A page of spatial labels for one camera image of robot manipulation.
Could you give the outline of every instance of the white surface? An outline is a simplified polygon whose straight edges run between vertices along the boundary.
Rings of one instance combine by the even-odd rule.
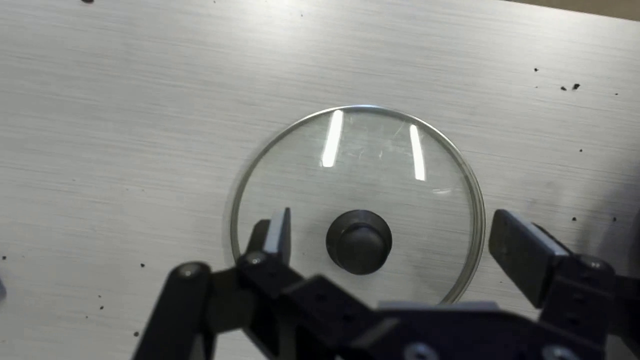
[[[426,118],[473,166],[488,213],[518,210],[630,270],[637,35],[505,1],[3,0],[1,357],[127,357],[171,266],[231,263],[248,155],[334,104]],[[530,313],[488,256],[465,298]]]

